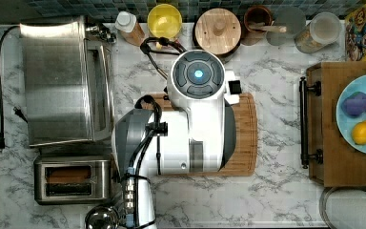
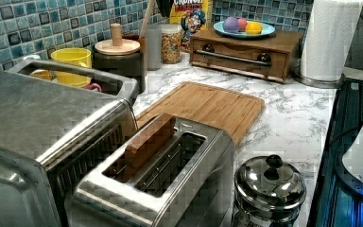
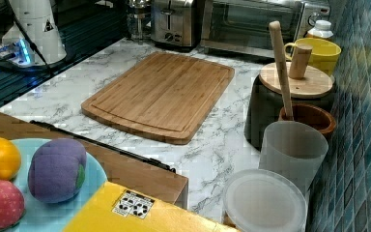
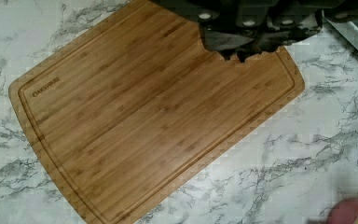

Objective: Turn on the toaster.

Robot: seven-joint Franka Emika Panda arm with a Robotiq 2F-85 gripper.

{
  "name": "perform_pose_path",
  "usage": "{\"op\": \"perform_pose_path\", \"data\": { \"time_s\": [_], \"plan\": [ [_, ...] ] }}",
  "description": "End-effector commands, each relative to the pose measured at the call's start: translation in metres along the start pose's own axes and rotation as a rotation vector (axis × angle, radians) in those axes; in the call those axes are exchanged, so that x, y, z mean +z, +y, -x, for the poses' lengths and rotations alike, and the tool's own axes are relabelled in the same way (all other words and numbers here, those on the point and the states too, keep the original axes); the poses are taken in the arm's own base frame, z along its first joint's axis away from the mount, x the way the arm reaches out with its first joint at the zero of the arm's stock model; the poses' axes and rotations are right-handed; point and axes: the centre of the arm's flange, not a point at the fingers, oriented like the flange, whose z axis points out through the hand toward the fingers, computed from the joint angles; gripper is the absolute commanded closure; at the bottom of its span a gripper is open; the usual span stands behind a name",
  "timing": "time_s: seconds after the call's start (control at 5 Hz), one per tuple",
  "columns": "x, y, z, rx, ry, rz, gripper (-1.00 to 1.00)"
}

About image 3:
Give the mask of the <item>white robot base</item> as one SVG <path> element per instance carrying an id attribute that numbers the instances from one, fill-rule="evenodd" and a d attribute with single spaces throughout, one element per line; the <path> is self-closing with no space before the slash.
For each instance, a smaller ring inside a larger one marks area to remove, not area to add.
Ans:
<path id="1" fill-rule="evenodd" d="M 55 24 L 50 0 L 5 0 L 14 14 L 14 25 L 3 36 L 0 56 L 21 68 L 53 65 L 67 51 Z"/>

